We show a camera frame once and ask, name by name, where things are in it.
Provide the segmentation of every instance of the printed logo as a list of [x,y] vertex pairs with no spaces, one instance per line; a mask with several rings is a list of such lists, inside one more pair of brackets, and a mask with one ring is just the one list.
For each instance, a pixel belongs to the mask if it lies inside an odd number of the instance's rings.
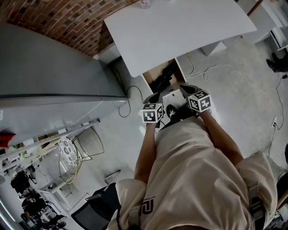
[[153,212],[153,207],[154,207],[153,199],[144,201],[142,204],[142,213],[144,215],[150,214],[151,212]]

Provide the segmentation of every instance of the black cable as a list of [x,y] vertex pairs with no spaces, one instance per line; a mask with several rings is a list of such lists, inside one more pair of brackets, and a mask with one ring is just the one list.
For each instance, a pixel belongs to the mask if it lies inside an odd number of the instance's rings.
[[276,127],[274,127],[274,132],[273,132],[273,136],[272,136],[271,142],[270,142],[270,144],[269,144],[268,147],[267,147],[267,148],[269,148],[269,149],[268,149],[268,156],[270,156],[270,150],[271,150],[271,148],[272,148],[272,143],[273,143],[273,140],[274,140],[275,132],[276,132]]
[[283,121],[282,121],[282,124],[281,124],[280,128],[279,128],[278,125],[277,125],[277,129],[278,129],[278,130],[280,130],[280,129],[282,128],[283,124],[284,124],[284,108],[283,108],[283,104],[282,104],[282,102],[281,102],[281,98],[280,98],[280,95],[279,95],[279,92],[278,92],[278,87],[279,87],[279,85],[281,84],[281,80],[282,80],[282,79],[283,79],[283,77],[280,79],[279,84],[278,84],[277,87],[276,87],[276,91],[277,91],[277,94],[278,94],[278,98],[279,98],[279,101],[280,101],[281,107],[282,107],[282,118],[283,118]]
[[[132,86],[130,86],[127,90],[125,90],[124,82],[123,82],[123,79],[122,79],[122,77],[121,77],[121,74],[120,74],[119,70],[118,70],[115,66],[113,66],[113,68],[117,71],[117,74],[118,74],[119,77],[120,77],[121,84],[122,84],[122,89],[123,89],[123,91],[125,92],[125,96],[126,96],[127,98],[129,98],[129,97],[128,97],[128,91],[129,91],[129,89],[131,89],[132,87],[135,87],[135,88],[137,88],[137,89],[139,90],[140,96],[141,96],[141,100],[142,100],[142,102],[144,103],[143,95],[142,95],[142,92],[141,92],[140,88],[138,88],[138,87],[135,86],[135,85],[132,85]],[[121,117],[123,117],[123,118],[128,117],[128,116],[130,115],[130,113],[131,113],[131,105],[130,105],[129,99],[128,99],[128,105],[129,105],[129,112],[128,112],[128,114],[127,114],[126,116],[122,116],[122,115],[121,115],[121,113],[120,113],[120,108],[121,108],[121,106],[118,107],[118,113],[119,113],[119,115],[120,115]]]

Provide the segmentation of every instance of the red object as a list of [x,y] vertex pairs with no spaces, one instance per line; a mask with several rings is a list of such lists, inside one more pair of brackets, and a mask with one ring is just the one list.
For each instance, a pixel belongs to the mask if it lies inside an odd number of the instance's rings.
[[0,147],[8,148],[8,143],[14,136],[15,134],[0,134]]

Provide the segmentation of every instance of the brick wall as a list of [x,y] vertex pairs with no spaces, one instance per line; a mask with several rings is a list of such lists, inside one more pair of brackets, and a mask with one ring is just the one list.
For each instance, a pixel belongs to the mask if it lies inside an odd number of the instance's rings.
[[113,39],[104,19],[137,0],[0,0],[0,22],[43,34],[89,56]]

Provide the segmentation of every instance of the beige t-shirt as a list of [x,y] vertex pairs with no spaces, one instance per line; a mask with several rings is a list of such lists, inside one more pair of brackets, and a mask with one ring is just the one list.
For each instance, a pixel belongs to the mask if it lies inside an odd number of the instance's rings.
[[[265,226],[277,205],[276,182],[266,156],[257,153],[236,167],[216,149],[200,119],[189,118],[160,131],[157,158],[147,184],[117,183],[120,225],[139,208],[142,230],[191,225],[208,230],[254,229],[248,188],[259,183],[266,209]],[[117,211],[108,225],[117,230]]]

